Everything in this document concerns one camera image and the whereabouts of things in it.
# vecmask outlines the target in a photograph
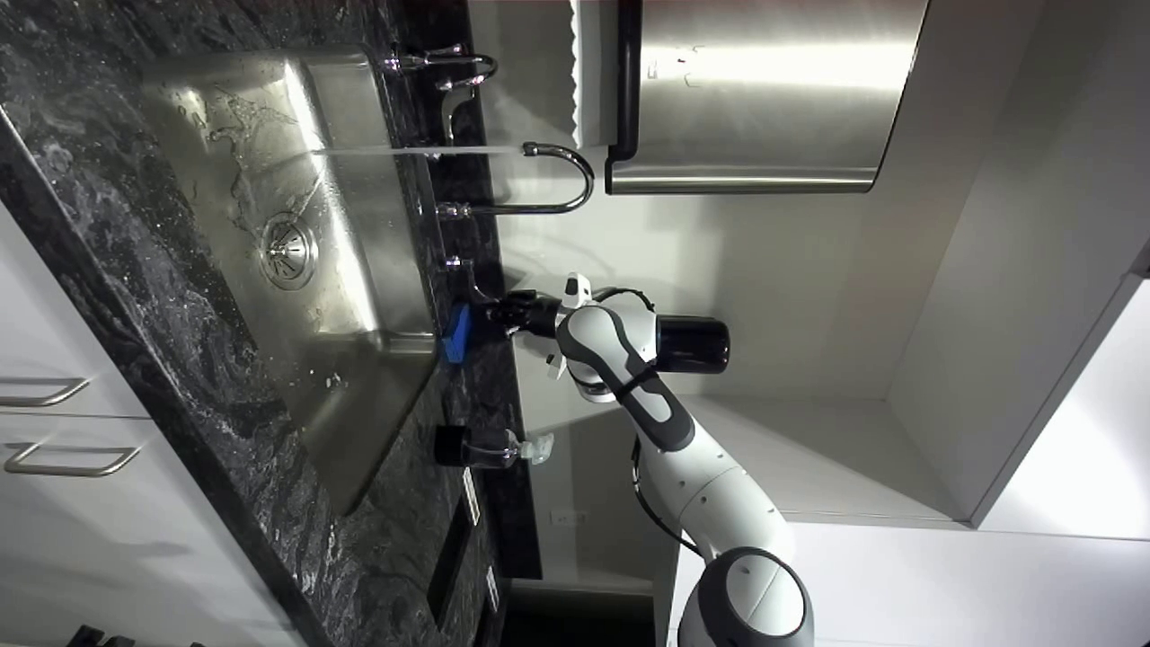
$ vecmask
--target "granite countertop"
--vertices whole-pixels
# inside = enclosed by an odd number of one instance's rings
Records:
[[[225,275],[192,231],[192,205],[132,90],[142,68],[167,58],[377,58],[395,42],[469,42],[469,31],[459,0],[0,0],[0,199],[311,642],[473,642],[494,542],[476,533],[453,602],[434,619],[425,588],[459,502],[459,469],[431,465],[431,423],[395,438],[353,515],[328,505],[251,335],[219,299]],[[395,78],[386,94],[395,141],[429,143],[439,116],[431,90]],[[476,157],[434,164],[431,179],[434,199],[491,199],[487,160]],[[439,317],[473,282],[505,291],[494,223],[425,218],[420,238]],[[463,258],[463,273],[445,269],[451,256]],[[506,345],[476,350],[459,384],[476,433],[499,442],[522,427]],[[481,475],[481,484],[494,533],[525,545],[497,565],[540,575],[525,477],[522,467]]]

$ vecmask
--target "faucet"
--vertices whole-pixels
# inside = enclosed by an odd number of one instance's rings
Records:
[[[497,58],[463,52],[463,42],[425,49],[425,52],[389,52],[383,58],[383,68],[386,74],[413,74],[413,73],[443,68],[443,78],[434,78],[434,90],[443,94],[481,86],[499,73]]]
[[[522,143],[525,157],[562,157],[568,164],[577,164],[577,171],[583,176],[583,190],[568,202],[558,205],[481,205],[481,202],[439,202],[434,214],[443,218],[476,218],[476,214],[566,214],[577,213],[591,202],[591,195],[597,190],[597,171],[591,169],[591,160],[562,143],[536,143],[525,141]]]

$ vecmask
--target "white cabinet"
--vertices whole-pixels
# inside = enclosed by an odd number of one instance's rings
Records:
[[[298,642],[153,420],[0,415],[0,442],[0,642]],[[11,475],[25,442],[43,475]]]
[[[0,412],[149,415],[0,205]]]
[[[0,642],[298,642],[204,493],[0,207]]]
[[[1046,3],[888,390],[974,523],[1044,438],[1128,273],[1146,269],[1150,94],[1135,78],[1150,3],[1116,12],[1081,49],[1061,42],[1070,20]]]

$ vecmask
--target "white wall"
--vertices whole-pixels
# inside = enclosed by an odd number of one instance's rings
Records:
[[[980,529],[1150,540],[1150,282],[1014,469]]]
[[[568,218],[499,218],[505,267],[516,282],[558,291],[583,269],[601,282],[652,291],[667,314],[723,317],[735,328],[729,373],[680,376],[680,390],[879,403],[919,317],[1039,7],[1044,0],[931,7],[919,68],[873,195],[604,199],[601,182],[601,195]],[[568,42],[568,3],[473,0],[473,15],[476,46],[505,61],[481,90],[491,141],[568,141],[568,109],[540,100],[573,94],[573,58],[558,52],[558,42]],[[558,176],[562,164],[505,157],[497,195],[553,199],[568,190]],[[540,357],[519,345],[528,431],[568,433],[601,412],[583,405],[573,384],[542,373]],[[579,515],[577,484],[601,475],[601,456],[573,456],[562,442],[553,465],[531,475],[542,565],[568,581],[640,584],[638,572],[604,572],[586,554],[579,560],[579,542],[618,535],[597,517],[638,517],[625,490],[616,510]]]
[[[691,399],[792,522],[953,529],[946,490],[886,403]]]
[[[798,523],[820,647],[1141,647],[1150,542]]]
[[[586,405],[531,467],[542,575],[558,588],[652,592],[658,529],[629,484],[632,420]]]
[[[977,517],[1150,240],[1150,3],[1049,0],[924,320],[897,412]]]

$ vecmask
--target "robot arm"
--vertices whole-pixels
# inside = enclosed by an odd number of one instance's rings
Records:
[[[640,423],[640,481],[707,560],[691,592],[682,647],[806,647],[813,606],[792,568],[796,540],[760,481],[658,376],[652,308],[597,303],[583,275],[553,308],[553,338],[583,390],[616,396]]]

